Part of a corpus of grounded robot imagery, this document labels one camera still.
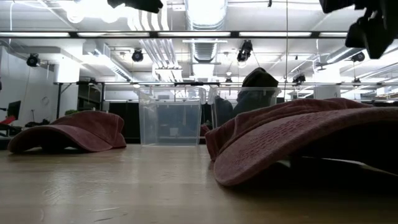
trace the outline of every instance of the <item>ceiling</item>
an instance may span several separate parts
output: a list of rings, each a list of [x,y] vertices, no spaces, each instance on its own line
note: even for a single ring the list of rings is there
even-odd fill
[[[268,1],[253,0],[229,0],[224,30],[261,30],[261,31],[347,31],[349,26],[364,14],[363,11],[354,11],[353,8],[344,9],[324,14],[318,0],[273,0],[273,6],[267,7]],[[49,7],[54,7],[53,12],[35,0],[16,1],[12,6],[12,30],[78,30],[78,31],[106,31],[106,30],[130,30],[127,25],[128,12],[120,13],[120,18],[114,23],[103,22],[95,12],[88,13],[80,23],[68,22],[67,13],[59,9],[63,4],[70,4],[70,1],[44,1]],[[0,1],[0,30],[10,30],[10,8],[12,1]],[[183,0],[167,1],[167,22],[170,30],[187,30],[187,20]],[[172,39],[179,65],[182,67],[184,78],[194,77],[192,73],[192,58],[190,45],[184,44],[183,39]],[[226,72],[231,72],[234,80],[241,81],[253,69],[260,66],[265,68],[278,80],[288,73],[288,77],[295,75],[291,70],[302,65],[301,72],[306,75],[307,81],[312,80],[314,73],[313,62],[317,61],[317,55],[331,54],[344,46],[343,39],[252,39],[254,54],[249,58],[244,68],[238,68],[236,53],[244,39],[228,39],[227,43],[218,44],[216,62],[213,72],[214,80],[223,81]],[[15,39],[13,44],[22,46],[39,47],[52,46],[60,47],[71,53],[74,57],[84,61],[84,55],[80,52],[73,52],[73,48],[81,46],[85,40],[71,39]],[[131,56],[135,48],[141,48],[138,39],[104,39],[111,49],[111,56],[132,76],[142,81],[148,81],[151,77],[152,61],[144,52],[142,62],[133,63]],[[396,63],[395,58],[398,52],[394,51],[398,42],[394,42],[388,52],[380,60],[369,60],[367,56],[364,62],[355,64],[352,62],[339,62],[334,67],[340,70],[341,81],[351,82],[354,76],[360,76],[379,70],[383,67]],[[81,75],[101,77],[112,77],[112,71],[104,69],[103,66],[95,63],[86,63]],[[396,70],[389,70],[388,73],[381,73],[372,77],[366,82],[378,82],[384,77],[394,77]]]

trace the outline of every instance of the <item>computer monitor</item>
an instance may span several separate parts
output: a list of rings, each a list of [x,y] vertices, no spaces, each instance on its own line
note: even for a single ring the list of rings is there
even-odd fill
[[[21,101],[16,101],[8,104],[7,116],[14,116],[15,120],[18,120],[19,110],[21,108]]]

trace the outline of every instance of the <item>clear plastic container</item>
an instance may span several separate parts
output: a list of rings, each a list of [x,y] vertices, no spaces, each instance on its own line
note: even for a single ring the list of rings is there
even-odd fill
[[[240,113],[276,105],[279,93],[280,88],[210,88],[208,104],[211,105],[213,127],[220,127]]]
[[[196,146],[200,135],[202,88],[139,89],[139,120],[143,146]]]

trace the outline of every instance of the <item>table surface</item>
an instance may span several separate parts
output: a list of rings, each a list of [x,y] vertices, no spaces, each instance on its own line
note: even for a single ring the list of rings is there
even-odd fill
[[[12,224],[398,223],[397,186],[355,164],[304,159],[226,189],[204,147],[0,152],[0,220]]]

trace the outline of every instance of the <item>cap brim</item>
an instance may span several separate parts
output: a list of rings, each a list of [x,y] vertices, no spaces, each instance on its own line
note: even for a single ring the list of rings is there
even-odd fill
[[[8,150],[14,153],[24,152],[34,147],[39,147],[44,142],[47,145],[57,146],[52,138],[54,135],[63,135],[78,147],[90,151],[101,152],[113,147],[90,132],[67,125],[46,125],[27,129],[15,136],[8,145]]]
[[[396,127],[398,109],[333,110],[289,116],[263,124],[232,142],[216,158],[215,178],[225,186],[240,184],[311,142],[353,126],[382,121]]]

